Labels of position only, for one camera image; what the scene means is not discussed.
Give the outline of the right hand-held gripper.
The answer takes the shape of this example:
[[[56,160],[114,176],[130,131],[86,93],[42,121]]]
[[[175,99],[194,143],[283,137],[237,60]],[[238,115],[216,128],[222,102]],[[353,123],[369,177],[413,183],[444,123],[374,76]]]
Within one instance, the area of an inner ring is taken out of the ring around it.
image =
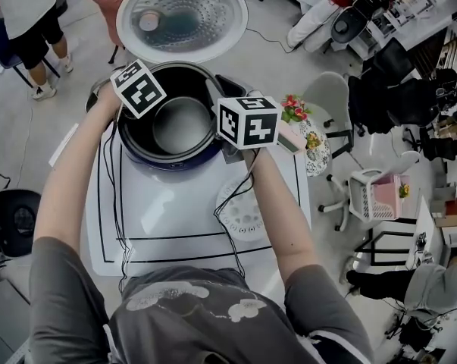
[[[247,97],[255,89],[241,80],[216,74],[205,85],[216,114],[216,133],[239,151],[277,144],[282,107],[270,96]]]

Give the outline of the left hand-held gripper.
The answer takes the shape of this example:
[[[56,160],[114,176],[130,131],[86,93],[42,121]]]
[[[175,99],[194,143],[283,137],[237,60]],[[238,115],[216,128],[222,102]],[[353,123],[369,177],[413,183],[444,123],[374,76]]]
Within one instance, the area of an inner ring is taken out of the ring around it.
[[[109,83],[121,101],[116,119],[121,117],[122,111],[127,111],[130,118],[140,119],[167,98],[167,93],[146,64],[136,59],[128,65],[116,67],[94,82],[85,104],[86,113],[97,103],[101,88]]]

